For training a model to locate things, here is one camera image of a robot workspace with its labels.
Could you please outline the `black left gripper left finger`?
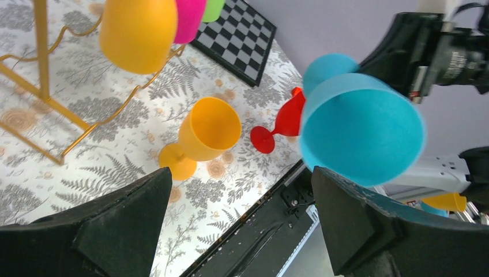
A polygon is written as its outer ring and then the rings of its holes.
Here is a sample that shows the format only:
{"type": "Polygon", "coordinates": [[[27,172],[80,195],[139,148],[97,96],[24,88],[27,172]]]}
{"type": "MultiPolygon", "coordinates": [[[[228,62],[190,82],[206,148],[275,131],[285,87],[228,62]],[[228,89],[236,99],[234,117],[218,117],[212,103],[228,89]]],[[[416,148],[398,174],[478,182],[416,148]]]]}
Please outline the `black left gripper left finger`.
{"type": "Polygon", "coordinates": [[[1,227],[2,276],[149,276],[169,168],[30,224],[1,227]]]}

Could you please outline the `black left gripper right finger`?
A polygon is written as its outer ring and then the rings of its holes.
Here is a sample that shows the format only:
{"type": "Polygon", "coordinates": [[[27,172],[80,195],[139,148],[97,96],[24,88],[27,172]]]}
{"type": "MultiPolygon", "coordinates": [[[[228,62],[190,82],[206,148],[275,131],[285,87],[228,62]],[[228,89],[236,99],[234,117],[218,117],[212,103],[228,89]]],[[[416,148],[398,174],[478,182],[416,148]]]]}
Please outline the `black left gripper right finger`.
{"type": "Polygon", "coordinates": [[[335,275],[488,275],[488,226],[412,208],[323,167],[311,185],[335,275]]]}

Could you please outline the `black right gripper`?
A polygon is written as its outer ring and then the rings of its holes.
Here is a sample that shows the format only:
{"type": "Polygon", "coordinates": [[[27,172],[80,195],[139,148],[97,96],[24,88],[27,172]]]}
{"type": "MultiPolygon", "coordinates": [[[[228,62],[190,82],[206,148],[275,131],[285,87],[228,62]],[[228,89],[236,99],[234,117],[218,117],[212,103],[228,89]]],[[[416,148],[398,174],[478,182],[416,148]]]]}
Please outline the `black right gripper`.
{"type": "Polygon", "coordinates": [[[399,13],[379,45],[359,65],[358,72],[373,76],[411,101],[421,103],[433,85],[472,85],[488,93],[488,11],[477,23],[479,35],[456,27],[443,33],[419,88],[411,86],[424,51],[424,19],[417,13],[399,13]]]}

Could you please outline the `blue plastic wine glass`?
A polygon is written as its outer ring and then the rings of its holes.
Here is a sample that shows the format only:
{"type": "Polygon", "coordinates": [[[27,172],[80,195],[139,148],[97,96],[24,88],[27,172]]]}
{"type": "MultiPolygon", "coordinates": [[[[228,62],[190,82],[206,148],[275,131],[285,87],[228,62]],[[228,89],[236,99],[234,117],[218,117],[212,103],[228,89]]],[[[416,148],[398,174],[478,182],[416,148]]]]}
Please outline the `blue plastic wine glass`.
{"type": "Polygon", "coordinates": [[[427,131],[422,114],[407,98],[358,70],[354,59],[338,53],[308,66],[299,148],[308,169],[324,167],[372,187],[416,163],[427,131]]]}

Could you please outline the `yellow plastic wine glass front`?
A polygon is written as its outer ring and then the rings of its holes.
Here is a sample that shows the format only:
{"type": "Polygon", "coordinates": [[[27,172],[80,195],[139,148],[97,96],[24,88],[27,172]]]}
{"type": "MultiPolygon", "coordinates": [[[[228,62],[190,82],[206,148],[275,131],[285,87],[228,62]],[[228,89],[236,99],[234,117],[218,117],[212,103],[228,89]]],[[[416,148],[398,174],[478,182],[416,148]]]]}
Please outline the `yellow plastic wine glass front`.
{"type": "Polygon", "coordinates": [[[220,156],[241,135],[240,118],[229,103],[216,97],[202,98],[182,121],[177,142],[161,149],[159,166],[169,168],[173,180],[184,181],[193,176],[198,162],[220,156]]]}

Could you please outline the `yellow plastic wine glass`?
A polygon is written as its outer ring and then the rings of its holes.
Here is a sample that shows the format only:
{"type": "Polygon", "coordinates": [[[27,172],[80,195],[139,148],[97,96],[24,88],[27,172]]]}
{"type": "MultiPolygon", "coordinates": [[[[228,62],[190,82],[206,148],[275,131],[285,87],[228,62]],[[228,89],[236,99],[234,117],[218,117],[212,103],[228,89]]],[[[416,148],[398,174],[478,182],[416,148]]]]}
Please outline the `yellow plastic wine glass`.
{"type": "Polygon", "coordinates": [[[104,5],[100,48],[117,67],[136,74],[163,68],[178,22],[175,1],[112,0],[104,5]]]}
{"type": "Polygon", "coordinates": [[[177,142],[161,149],[159,166],[169,168],[173,180],[184,181],[193,176],[198,162],[220,156],[241,135],[240,118],[229,103],[216,97],[202,98],[182,121],[177,142]]]}

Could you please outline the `green plastic wine glass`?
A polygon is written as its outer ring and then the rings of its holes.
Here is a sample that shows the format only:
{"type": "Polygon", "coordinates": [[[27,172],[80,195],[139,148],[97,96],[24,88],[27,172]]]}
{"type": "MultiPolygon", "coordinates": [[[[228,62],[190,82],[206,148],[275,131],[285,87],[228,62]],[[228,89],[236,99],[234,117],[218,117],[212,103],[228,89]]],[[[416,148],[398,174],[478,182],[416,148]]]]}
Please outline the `green plastic wine glass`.
{"type": "Polygon", "coordinates": [[[220,17],[224,4],[225,0],[207,0],[202,22],[211,23],[216,21],[220,17]]]}

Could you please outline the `gold wire wine glass rack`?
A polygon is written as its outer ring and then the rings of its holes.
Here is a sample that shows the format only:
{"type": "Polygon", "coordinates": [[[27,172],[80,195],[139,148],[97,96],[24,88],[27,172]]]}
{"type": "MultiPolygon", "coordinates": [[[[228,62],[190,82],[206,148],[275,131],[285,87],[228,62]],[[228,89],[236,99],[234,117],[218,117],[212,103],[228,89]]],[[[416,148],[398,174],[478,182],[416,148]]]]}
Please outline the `gold wire wine glass rack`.
{"type": "Polygon", "coordinates": [[[161,120],[179,104],[156,100],[155,93],[163,91],[166,83],[182,91],[184,47],[175,46],[172,61],[157,77],[129,73],[100,51],[104,1],[44,4],[51,100],[78,116],[84,126],[6,76],[1,77],[1,122],[58,160],[90,127],[92,132],[72,148],[68,160],[83,166],[96,166],[104,157],[117,163],[155,165],[162,145],[158,135],[176,129],[174,121],[161,120]]]}

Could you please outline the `magenta plastic wine glass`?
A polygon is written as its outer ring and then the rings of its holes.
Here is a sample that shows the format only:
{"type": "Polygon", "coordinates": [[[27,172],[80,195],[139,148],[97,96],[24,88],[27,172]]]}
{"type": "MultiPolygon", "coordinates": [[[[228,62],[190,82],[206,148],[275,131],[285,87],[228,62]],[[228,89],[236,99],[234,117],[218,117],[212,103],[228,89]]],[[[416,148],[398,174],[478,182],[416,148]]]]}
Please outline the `magenta plastic wine glass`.
{"type": "Polygon", "coordinates": [[[176,0],[178,26],[176,44],[187,44],[195,39],[202,21],[207,0],[176,0]]]}

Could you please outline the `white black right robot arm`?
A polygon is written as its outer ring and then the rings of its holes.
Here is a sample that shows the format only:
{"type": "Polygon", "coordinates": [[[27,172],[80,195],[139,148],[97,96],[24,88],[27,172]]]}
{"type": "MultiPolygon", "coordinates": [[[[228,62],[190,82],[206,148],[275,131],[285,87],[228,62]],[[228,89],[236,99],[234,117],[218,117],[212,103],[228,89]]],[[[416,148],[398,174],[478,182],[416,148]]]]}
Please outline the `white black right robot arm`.
{"type": "MultiPolygon", "coordinates": [[[[488,11],[477,34],[440,12],[403,12],[394,20],[359,71],[376,77],[419,104],[432,86],[472,85],[488,93],[488,11]]],[[[401,202],[421,200],[435,208],[462,212],[474,205],[488,212],[488,148],[422,159],[394,180],[408,190],[392,194],[401,202]]]]}

